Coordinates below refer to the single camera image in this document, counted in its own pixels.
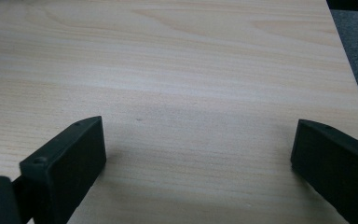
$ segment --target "light wood grain surface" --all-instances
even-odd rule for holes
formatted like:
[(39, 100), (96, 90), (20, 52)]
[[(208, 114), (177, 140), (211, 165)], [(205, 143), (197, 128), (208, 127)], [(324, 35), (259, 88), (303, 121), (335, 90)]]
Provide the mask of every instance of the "light wood grain surface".
[(345, 223), (289, 161), (298, 119), (358, 139), (324, 0), (0, 0), (0, 175), (96, 115), (70, 223)]

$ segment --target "clamp jaw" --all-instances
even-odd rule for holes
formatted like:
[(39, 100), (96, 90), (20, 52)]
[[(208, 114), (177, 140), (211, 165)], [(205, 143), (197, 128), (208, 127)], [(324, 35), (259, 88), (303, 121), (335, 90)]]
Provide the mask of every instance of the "clamp jaw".
[(101, 117), (80, 120), (0, 176), (0, 223), (66, 223), (106, 163)]

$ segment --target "black clamp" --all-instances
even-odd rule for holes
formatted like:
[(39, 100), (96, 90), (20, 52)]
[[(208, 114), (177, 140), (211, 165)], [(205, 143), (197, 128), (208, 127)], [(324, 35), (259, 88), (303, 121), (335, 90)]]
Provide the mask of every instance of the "black clamp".
[(106, 163), (101, 117), (80, 120), (0, 176), (0, 223), (66, 223)]

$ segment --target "wooden table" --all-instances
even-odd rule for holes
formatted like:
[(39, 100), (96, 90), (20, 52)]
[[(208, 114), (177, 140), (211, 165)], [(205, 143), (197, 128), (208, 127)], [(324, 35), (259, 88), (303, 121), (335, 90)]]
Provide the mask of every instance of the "wooden table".
[(289, 161), (298, 119), (358, 139), (324, 0), (0, 0), (0, 175), (96, 115), (70, 223), (345, 223)]

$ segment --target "screw hole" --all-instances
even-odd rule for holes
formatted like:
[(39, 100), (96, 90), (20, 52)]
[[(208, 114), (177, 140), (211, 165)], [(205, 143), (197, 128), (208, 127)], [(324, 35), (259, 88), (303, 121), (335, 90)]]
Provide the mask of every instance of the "screw hole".
[(48, 159), (46, 157), (38, 157), (38, 158), (34, 159), (33, 163), (34, 164), (43, 164), (47, 161), (48, 161)]

